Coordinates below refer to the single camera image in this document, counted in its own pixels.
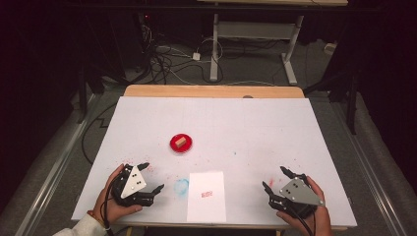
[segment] white tabletop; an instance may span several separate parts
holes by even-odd
[[[192,137],[192,148],[175,153],[171,138]],[[151,207],[120,219],[122,224],[216,225],[280,228],[286,223],[268,205],[262,182],[278,194],[289,179],[285,166],[312,176],[325,191],[331,224],[356,220],[306,98],[121,97],[73,214],[94,206],[108,175],[120,164],[149,162],[145,192],[164,184]],[[223,174],[226,221],[187,220],[187,191],[176,191],[190,173]]]

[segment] dark background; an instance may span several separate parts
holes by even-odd
[[[350,1],[349,5],[375,7],[382,2]],[[324,80],[344,70],[346,65],[355,65],[352,68],[359,71],[356,73],[359,91],[370,115],[398,166],[417,190],[413,178],[417,156],[414,144],[417,140],[417,47],[414,44],[417,30],[414,23],[417,20],[411,12],[416,6],[407,0],[387,3],[388,11],[377,17],[306,17],[299,39],[301,43],[318,38],[327,42],[342,39]],[[183,24],[178,29],[170,27],[172,21],[163,20],[169,16],[174,18],[173,15],[154,15],[156,27],[172,37],[186,35],[180,39],[191,45],[198,44],[203,34],[210,34],[212,16],[177,16],[176,21]],[[138,25],[132,19],[131,14],[110,17],[95,14],[89,18],[94,29],[91,31],[83,13],[63,14],[52,0],[1,3],[0,184],[3,191],[0,210],[13,196],[31,163],[73,111],[70,101],[78,90],[81,66],[86,66],[89,78],[93,78],[89,83],[94,87],[97,84],[94,78],[103,74],[123,77],[126,67],[140,63],[141,57],[132,56],[142,50],[137,44],[129,51],[117,49],[118,43],[131,42],[127,38],[141,40],[141,36],[135,34]],[[112,27],[121,22],[132,30],[114,31]],[[346,87],[336,80],[327,89],[340,86]]]

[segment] wire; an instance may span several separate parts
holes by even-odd
[[[103,126],[103,122],[104,122],[104,118],[99,118],[102,114],[104,114],[104,112],[106,112],[107,110],[109,110],[111,107],[113,107],[113,106],[115,106],[117,104],[117,102],[115,102],[115,103],[113,103],[113,104],[111,104],[110,106],[108,106],[107,108],[105,108],[100,114],[98,114],[92,121],[91,121],[91,123],[89,123],[89,125],[87,126],[87,128],[86,128],[86,131],[83,133],[83,137],[82,137],[82,140],[81,140],[81,149],[82,149],[82,151],[83,151],[83,155],[84,155],[84,157],[86,158],[86,161],[90,164],[90,165],[92,165],[92,163],[93,163],[93,161],[91,161],[90,159],[89,159],[89,157],[87,156],[87,153],[86,153],[86,149],[85,149],[85,145],[84,145],[84,141],[85,141],[85,139],[86,139],[86,134],[87,134],[87,132],[89,131],[89,128],[91,127],[91,125],[95,122],[95,121],[97,121],[97,120],[100,120],[101,121],[101,124],[100,124],[100,128],[107,128],[108,126]]]
[[[289,206],[287,209],[289,209],[289,211],[291,211],[291,213],[293,213],[295,215],[295,217],[301,222],[301,224],[303,224],[304,228],[306,228],[306,230],[309,233],[309,235],[310,236],[313,236],[312,230],[307,225],[306,221],[304,221],[304,219],[302,219],[300,217],[300,215],[297,212],[295,212],[295,210],[291,206]]]
[[[113,184],[114,184],[114,181],[117,179],[117,178],[119,178],[120,177],[120,175],[121,175],[121,173],[119,173],[113,180],[111,180],[111,182],[110,182],[110,184],[108,185],[108,188],[107,188],[107,191],[106,191],[106,193],[105,193],[105,198],[104,198],[104,202],[101,204],[101,206],[100,206],[100,214],[101,214],[101,218],[103,219],[103,221],[104,221],[104,226],[105,226],[105,230],[107,231],[107,234],[109,235],[109,236],[114,236],[114,234],[113,234],[113,230],[111,230],[111,227],[110,227],[110,222],[108,221],[108,218],[107,218],[107,203],[108,203],[108,201],[110,201],[110,200],[112,200],[112,199],[109,199],[108,197],[109,197],[109,195],[110,195],[110,191],[111,191],[111,189],[113,188]]]

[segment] gray floor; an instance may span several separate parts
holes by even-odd
[[[285,42],[279,42],[273,48],[257,48],[253,51],[249,49],[256,48],[248,46],[246,53],[237,59],[228,59],[228,57],[239,56],[242,47],[236,43],[227,41],[224,43],[223,58],[220,59],[223,74],[221,85],[289,86],[278,57],[279,53],[285,51],[287,46]],[[259,46],[270,45],[265,41],[251,43]],[[323,52],[325,45],[321,41],[308,46],[297,45],[291,62],[300,88],[303,89],[321,79],[330,59],[330,56]],[[171,49],[170,53],[192,55],[195,51],[182,45],[170,46],[177,49]],[[169,58],[173,64],[188,60],[172,56]],[[209,60],[209,57],[204,56],[202,60]],[[205,78],[209,77],[208,63],[193,63],[193,65],[200,65]],[[184,66],[172,67],[171,72]],[[128,71],[129,77],[134,77],[135,74],[135,70]],[[101,96],[91,96],[88,116],[90,121],[123,94],[123,87],[112,83],[109,79],[104,79],[104,82],[105,93]],[[150,82],[150,77],[140,81],[139,84],[146,82]],[[168,75],[166,83],[207,85],[201,78],[201,69],[196,66],[184,68],[175,75]],[[415,194],[389,155],[378,130],[368,116],[360,94],[357,104],[358,134],[356,136],[349,134],[343,122],[345,110],[343,103],[328,102],[327,93],[323,91],[313,92],[308,97],[358,221],[357,227],[335,232],[335,235],[412,235],[416,231],[416,223],[412,217],[413,212],[417,212]],[[113,108],[99,116],[104,118],[105,124],[111,119]],[[90,170],[90,165],[83,155],[81,137],[74,135],[77,131],[85,131],[87,127],[86,123],[77,124],[79,114],[76,108],[33,163],[15,197],[0,217],[0,235],[15,235],[19,229],[22,230],[19,234],[27,230],[22,233],[23,235],[52,235],[76,223],[70,218]],[[93,160],[97,154],[105,132],[106,129],[100,128],[99,122],[94,122],[87,130],[84,144],[89,159]],[[45,180],[55,170],[56,163],[62,156],[66,157],[68,162],[64,165],[66,168],[58,171],[59,174],[55,176],[59,182],[56,182],[56,189],[49,189],[51,198],[46,199],[43,204],[35,203],[34,200]],[[28,216],[32,216],[28,224],[22,224]],[[140,228],[136,228],[135,232],[137,235],[142,234]],[[184,231],[181,234],[194,235],[193,232]],[[287,230],[285,235],[298,235],[298,233]]]

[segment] white table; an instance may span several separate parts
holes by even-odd
[[[181,87],[168,88],[181,93]],[[214,93],[229,89],[207,88]],[[192,96],[190,89],[185,87],[184,96]],[[149,184],[145,192],[160,184],[165,187],[153,206],[121,218],[120,224],[285,228],[287,224],[268,205],[262,186],[266,181],[278,193],[289,182],[279,169],[283,165],[312,176],[321,185],[333,228],[356,226],[308,99],[151,96],[120,97],[74,220],[81,219],[94,205],[108,175],[120,163],[149,162],[150,167],[143,171]],[[179,133],[190,135],[194,142],[184,154],[169,147],[171,137]],[[224,174],[226,221],[189,222],[187,194],[176,192],[176,185],[189,180],[190,173],[207,171]]]
[[[322,7],[346,6],[347,0],[199,0],[212,2],[216,5],[221,3],[236,4],[269,4],[269,5],[296,5]],[[265,39],[289,39],[286,53],[281,53],[281,60],[287,75],[288,83],[297,85],[294,71],[291,65],[291,56],[297,42],[304,16],[298,16],[294,24],[271,24],[271,23],[248,23],[248,22],[221,22],[218,14],[214,14],[213,20],[213,44],[210,65],[210,77],[213,82],[217,81],[218,68],[218,38],[219,37],[243,37],[243,38],[265,38]]]

